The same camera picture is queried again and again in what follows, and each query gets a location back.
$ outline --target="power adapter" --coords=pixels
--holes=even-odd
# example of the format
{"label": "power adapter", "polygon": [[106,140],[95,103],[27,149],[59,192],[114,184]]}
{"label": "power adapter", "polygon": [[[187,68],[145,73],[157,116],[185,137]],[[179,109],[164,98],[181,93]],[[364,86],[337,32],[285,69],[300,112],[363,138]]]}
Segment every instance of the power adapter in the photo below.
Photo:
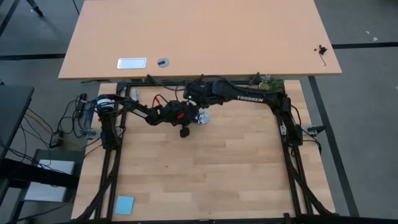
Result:
{"label": "power adapter", "polygon": [[[63,137],[63,131],[56,131],[54,134],[58,137],[61,137],[61,138]],[[61,139],[56,138],[53,135],[51,135],[49,148],[52,149],[52,148],[58,147],[62,144],[62,142],[63,141]]]}

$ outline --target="black metal frame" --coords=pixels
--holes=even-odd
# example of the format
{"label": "black metal frame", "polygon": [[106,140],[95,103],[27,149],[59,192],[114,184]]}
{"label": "black metal frame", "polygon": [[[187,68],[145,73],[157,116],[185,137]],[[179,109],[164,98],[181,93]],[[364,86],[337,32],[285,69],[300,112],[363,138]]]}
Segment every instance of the black metal frame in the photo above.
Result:
{"label": "black metal frame", "polygon": [[[249,84],[253,84],[253,82],[247,81],[247,80],[232,80],[231,83],[235,84],[235,85],[249,85]],[[166,82],[162,82],[163,85],[165,86],[180,86],[183,85],[183,82],[174,82],[174,81],[166,81]],[[122,83],[118,83],[117,86],[117,90],[116,90],[116,94],[120,95],[121,92],[124,90],[125,91],[125,95],[128,96],[130,94],[130,90],[131,88],[135,87],[135,86],[157,86],[149,81],[137,81],[135,83],[126,83],[126,82],[122,82]],[[125,124],[126,124],[126,115],[127,112],[123,112],[122,117],[121,117],[121,122],[120,122],[120,127],[124,128]],[[290,153],[289,153],[289,148],[282,143],[282,147],[284,150],[284,157],[285,157],[285,162],[287,162],[287,160],[291,160],[290,158]],[[297,147],[293,148],[292,150],[294,150],[295,153],[295,161],[296,161],[296,165],[297,165],[297,170],[298,170],[298,174],[300,176],[300,178],[306,183],[305,181],[305,173],[304,173],[304,169],[303,169],[303,164],[302,164],[302,160],[300,157],[300,151]],[[105,157],[104,157],[104,162],[103,162],[103,168],[102,168],[102,172],[101,172],[101,184],[100,184],[100,188],[103,187],[104,181],[106,180],[107,176],[108,176],[108,167],[109,167],[109,162],[111,159],[111,150],[106,150],[105,152]],[[116,185],[117,185],[117,181],[118,181],[118,169],[119,169],[119,163],[120,163],[120,157],[121,157],[121,148],[116,150],[116,155],[114,157],[114,164],[116,165],[116,172],[115,172],[115,177],[112,180],[111,183],[111,190],[110,190],[110,194],[109,194],[109,199],[108,199],[108,210],[106,212],[106,218],[107,220],[111,220],[112,219],[112,215],[113,215],[113,208],[114,208],[114,198],[115,198],[115,193],[116,193]],[[289,186],[290,186],[290,193],[292,195],[292,201],[293,201],[293,205],[294,205],[294,211],[296,216],[302,214],[301,208],[300,208],[300,202],[299,202],[299,195],[297,192],[297,187],[296,187],[296,182],[295,179],[293,178],[293,176],[290,173],[287,173],[288,178],[289,178]],[[312,210],[312,205],[309,201],[309,199],[307,198],[307,196],[304,194],[303,192],[303,197],[305,199],[305,208],[307,211],[307,214],[312,215],[313,214],[313,210]],[[102,212],[102,204],[103,204],[103,198],[101,198],[100,202],[98,203],[98,206],[96,207],[95,210],[95,219],[100,219],[101,217],[101,212]],[[283,222],[285,220],[285,218],[262,218],[262,219],[249,219],[250,222],[261,222],[261,223],[285,223]],[[233,222],[247,222],[249,220],[233,220]],[[213,222],[217,221],[217,222],[223,222],[222,220],[212,220]],[[177,221],[177,220],[172,220],[170,221],[172,223],[176,223],[176,222],[182,222],[181,220]],[[195,220],[187,220],[186,222],[192,223],[195,222]],[[145,222],[135,222],[135,223],[150,223],[150,221],[145,221]]]}

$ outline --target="small black object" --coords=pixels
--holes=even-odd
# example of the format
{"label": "small black object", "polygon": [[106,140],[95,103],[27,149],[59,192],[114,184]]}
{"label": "small black object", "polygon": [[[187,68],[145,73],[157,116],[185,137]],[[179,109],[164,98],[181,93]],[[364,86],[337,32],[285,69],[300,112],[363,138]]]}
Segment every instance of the small black object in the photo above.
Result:
{"label": "small black object", "polygon": [[[54,134],[57,135],[58,137],[61,137],[61,138],[63,137],[63,131],[56,131]],[[52,149],[52,148],[60,146],[61,144],[62,144],[61,139],[56,138],[51,135],[49,148]]]}
{"label": "small black object", "polygon": [[328,49],[326,47],[322,47],[322,45],[319,45],[319,54],[323,55]]}
{"label": "small black object", "polygon": [[316,131],[318,134],[319,133],[321,133],[322,131],[324,131],[325,130],[325,126],[324,125],[319,125],[319,126],[315,126],[315,127],[312,127],[312,128],[308,128],[308,131]]}
{"label": "small black object", "polygon": [[84,102],[82,102],[80,100],[86,101],[87,100],[87,94],[86,93],[82,93],[79,96],[79,104],[76,107],[76,117],[77,118],[81,118],[81,116],[83,116],[83,109],[84,109],[84,107],[86,105],[86,103],[84,103]]}
{"label": "small black object", "polygon": [[189,128],[184,127],[180,130],[180,137],[185,138],[189,135]]}

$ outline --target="light wood tabletop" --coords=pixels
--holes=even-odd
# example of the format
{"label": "light wood tabletop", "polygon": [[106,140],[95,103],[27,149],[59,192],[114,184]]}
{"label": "light wood tabletop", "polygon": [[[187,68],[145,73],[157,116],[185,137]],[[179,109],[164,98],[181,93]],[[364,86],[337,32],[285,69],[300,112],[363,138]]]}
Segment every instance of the light wood tabletop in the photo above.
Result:
{"label": "light wood tabletop", "polygon": [[[310,124],[300,82],[285,81],[285,88],[303,125]],[[162,87],[137,89],[140,102],[149,106],[158,93],[175,98],[174,92]],[[99,89],[99,94],[115,92],[116,84],[102,84]],[[286,212],[294,216],[279,129],[269,107],[231,101],[208,110],[210,122],[191,124],[190,135],[184,139],[178,126],[149,126],[142,118],[127,114],[116,197],[134,196],[135,201],[132,215],[114,214],[113,220],[275,218]],[[97,116],[93,127],[100,127]],[[334,211],[317,145],[304,142],[300,152],[308,186]],[[103,159],[102,148],[85,158],[73,218],[95,196]],[[106,194],[103,211],[108,197]],[[300,202],[305,210],[302,197]]]}
{"label": "light wood tabletop", "polygon": [[[146,58],[146,68],[120,70],[120,58]],[[85,1],[59,78],[257,72],[341,74],[313,0]]]}

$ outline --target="black cable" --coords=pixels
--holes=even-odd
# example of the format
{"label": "black cable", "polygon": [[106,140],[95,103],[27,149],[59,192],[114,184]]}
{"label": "black cable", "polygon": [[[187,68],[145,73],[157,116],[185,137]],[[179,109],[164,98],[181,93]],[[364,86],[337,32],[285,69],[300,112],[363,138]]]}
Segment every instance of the black cable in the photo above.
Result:
{"label": "black cable", "polygon": [[65,134],[70,134],[70,133],[73,132],[73,130],[71,130],[71,131],[69,132],[69,131],[63,130],[63,128],[62,128],[62,121],[63,121],[65,118],[70,118],[70,119],[72,119],[72,117],[65,116],[65,115],[66,115],[67,112],[68,112],[68,109],[69,109],[70,104],[73,103],[73,102],[76,102],[76,100],[71,100],[71,101],[69,101],[69,103],[67,104],[67,107],[65,108],[65,111],[63,112],[63,114],[62,114],[60,120],[58,121],[58,124],[57,124],[57,131],[62,131],[62,132],[64,132]]}
{"label": "black cable", "polygon": [[175,86],[174,94],[175,94],[175,99],[176,99],[177,101],[179,101],[179,100],[178,100],[178,96],[177,96],[177,90],[178,90],[177,88],[178,88],[178,85]]}
{"label": "black cable", "polygon": [[49,161],[50,161],[50,166],[51,166],[51,152],[50,152],[50,148],[48,147],[48,145],[46,145],[46,142],[43,140],[42,136],[39,134],[39,132],[36,131],[36,129],[33,128],[33,126],[29,123],[29,120],[24,117],[24,119],[26,120],[27,124],[30,126],[30,128],[32,128],[33,131],[36,132],[36,134],[39,136],[39,139],[42,141],[42,143],[44,144],[44,146],[47,148],[47,150],[49,151]]}
{"label": "black cable", "polygon": [[298,116],[298,122],[299,122],[299,124],[298,125],[300,125],[300,127],[301,127],[301,117],[300,117],[300,113],[299,113],[299,110],[295,107],[295,106],[293,106],[293,105],[291,105],[295,110],[296,110],[296,112],[297,112],[297,116]]}
{"label": "black cable", "polygon": [[321,150],[322,150],[322,146],[321,146],[321,144],[319,143],[319,141],[318,141],[315,137],[313,137],[311,134],[309,134],[306,130],[304,130],[303,127],[301,127],[301,117],[300,117],[299,110],[298,110],[295,106],[293,106],[293,105],[291,105],[291,106],[292,106],[292,107],[296,110],[296,112],[297,112],[297,116],[298,116],[298,120],[299,120],[299,122],[300,122],[300,128],[301,128],[301,130],[302,130],[305,134],[307,134],[308,136],[310,136],[311,138],[313,138],[313,140],[303,140],[303,142],[304,142],[304,141],[313,141],[313,142],[315,142],[315,143],[318,145],[319,151],[321,151]]}
{"label": "black cable", "polygon": [[26,149],[27,149],[27,142],[26,142],[26,134],[25,134],[25,130],[24,127],[22,126],[22,123],[19,125],[22,129],[22,133],[24,134],[24,141],[25,141],[25,150],[24,150],[24,154],[26,155]]}
{"label": "black cable", "polygon": [[41,116],[39,116],[37,113],[35,113],[34,111],[32,111],[32,109],[28,108],[28,110],[30,112],[32,112],[34,115],[36,115],[36,117],[40,118],[51,130],[52,133],[54,133],[54,130],[51,128],[51,125],[48,124],[48,122],[46,122]]}
{"label": "black cable", "polygon": [[169,103],[162,95],[156,94],[154,99],[152,100],[152,107],[154,107],[156,97],[160,96],[166,103]]}
{"label": "black cable", "polygon": [[72,0],[72,2],[73,2],[73,4],[75,5],[75,9],[76,9],[76,12],[77,12],[77,14],[80,16],[80,12],[79,12],[79,10],[77,9],[77,6],[76,6],[76,3],[75,3],[75,0]]}
{"label": "black cable", "polygon": [[95,139],[93,142],[91,142],[91,143],[85,145],[85,146],[83,147],[83,149],[85,149],[85,148],[87,148],[88,146],[90,146],[90,145],[92,145],[92,144],[98,142],[98,140],[100,140],[100,139],[101,139],[101,137],[99,137],[98,139]]}
{"label": "black cable", "polygon": [[21,129],[24,130],[26,133],[30,134],[31,136],[33,136],[33,137],[35,137],[35,138],[37,138],[38,140],[41,141],[41,139],[40,139],[39,137],[37,137],[36,135],[34,135],[32,132],[30,132],[30,131],[26,130],[25,128],[22,128],[22,127],[19,127],[19,128],[21,128]]}
{"label": "black cable", "polygon": [[52,171],[56,171],[56,172],[60,172],[60,173],[63,173],[63,174],[67,174],[67,173],[65,173],[65,172],[63,172],[63,171],[60,171],[60,170],[57,170],[57,169],[53,169],[53,168],[51,168],[49,165],[45,165],[45,164],[41,164],[41,163],[39,163],[37,160],[35,160],[33,157],[30,157],[30,156],[28,156],[27,154],[23,154],[23,153],[21,153],[21,152],[18,152],[17,150],[15,150],[15,149],[11,149],[10,147],[8,147],[8,146],[6,146],[6,145],[2,145],[3,147],[5,147],[5,148],[7,148],[8,149],[8,151],[10,151],[10,152],[12,152],[14,155],[16,155],[16,156],[18,156],[18,157],[24,157],[25,159],[27,159],[28,161],[31,161],[33,164],[35,164],[35,165],[39,165],[41,168],[43,168],[44,169],[44,167],[47,167],[48,169],[50,169],[50,170],[52,170]]}
{"label": "black cable", "polygon": [[102,146],[102,144],[100,144],[99,146],[97,146],[97,147],[95,147],[94,149],[90,150],[90,152],[87,152],[87,153],[85,154],[85,156],[83,156],[83,159],[84,159],[88,154],[92,153],[95,149],[97,149],[97,148],[99,148],[99,147],[101,147],[101,146]]}
{"label": "black cable", "polygon": [[290,155],[292,156],[292,157],[296,157],[296,155],[294,154],[294,149],[293,149],[293,147],[290,147],[292,150],[290,150]]}
{"label": "black cable", "polygon": [[82,128],[81,124],[80,124],[80,118],[82,118],[83,115],[82,115],[80,118],[77,117],[78,110],[79,110],[78,107],[79,107],[79,104],[80,104],[80,103],[81,103],[81,98],[80,98],[80,95],[78,95],[78,96],[76,97],[76,101],[75,101],[75,110],[74,110],[74,112],[72,113],[72,130],[73,130],[73,134],[75,135],[76,138],[82,138],[82,137],[84,136],[84,134],[81,134],[80,136],[78,136],[77,133],[76,133],[76,129],[75,129],[75,120],[77,119],[77,123],[78,123],[78,125],[79,125],[80,130],[84,130],[84,129]]}
{"label": "black cable", "polygon": [[147,75],[147,79],[148,79],[148,81],[150,81],[152,84],[154,84],[154,85],[158,85],[158,86],[162,86],[163,88],[165,88],[165,89],[167,89],[167,90],[171,90],[171,91],[183,91],[183,90],[185,90],[186,88],[181,88],[181,89],[178,89],[178,90],[174,90],[174,89],[172,89],[172,88],[170,88],[170,87],[168,87],[168,86],[166,86],[166,85],[164,85],[162,82],[157,82],[153,77],[152,77],[152,75]]}

